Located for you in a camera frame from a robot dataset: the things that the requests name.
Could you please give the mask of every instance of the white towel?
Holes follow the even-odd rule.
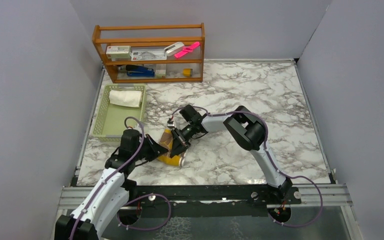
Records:
[[[139,108],[142,101],[142,92],[141,91],[109,91],[109,103],[131,107]]]

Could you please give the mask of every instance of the yellow object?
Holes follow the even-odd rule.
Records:
[[[185,157],[185,153],[176,155],[174,157],[170,157],[170,152],[173,146],[173,135],[170,129],[166,128],[164,130],[164,133],[161,136],[161,140],[159,141],[159,144],[164,148],[168,149],[168,152],[166,154],[161,155],[157,158],[159,161],[171,166],[176,166],[176,167],[183,166],[183,159]]]
[[[185,68],[185,69],[183,69],[183,75],[185,77],[192,77],[192,68]]]

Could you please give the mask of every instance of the marble surface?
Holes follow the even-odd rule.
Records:
[[[106,74],[102,85],[110,83]],[[192,104],[215,114],[243,105],[266,120],[270,146],[285,173],[304,175],[316,183],[330,182],[292,63],[205,63],[203,82],[148,84],[147,94],[145,132],[156,141],[159,141],[171,113],[180,106]],[[184,124],[180,115],[176,119]],[[154,160],[137,167],[128,178],[140,185],[266,183],[256,160],[240,148],[227,131],[208,133],[192,140],[191,145],[183,167]],[[106,159],[117,146],[118,142],[100,142],[89,136],[77,185],[95,185]],[[304,179],[292,181],[307,183]]]

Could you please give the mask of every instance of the blue stapler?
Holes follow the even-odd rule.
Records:
[[[155,71],[138,65],[126,65],[127,76],[129,77],[155,77]]]

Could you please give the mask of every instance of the black cable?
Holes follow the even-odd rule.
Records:
[[[134,167],[136,168],[136,167],[142,166],[142,165],[144,165],[146,163],[149,163],[149,162],[148,161],[144,161],[144,162],[141,162],[139,164],[136,164]]]
[[[191,137],[191,139],[195,139],[195,140],[200,139],[200,138],[204,137],[205,135],[207,135],[207,133],[208,133],[208,132],[202,134],[201,136],[199,136],[199,137],[197,137],[197,138],[193,138],[193,137]]]

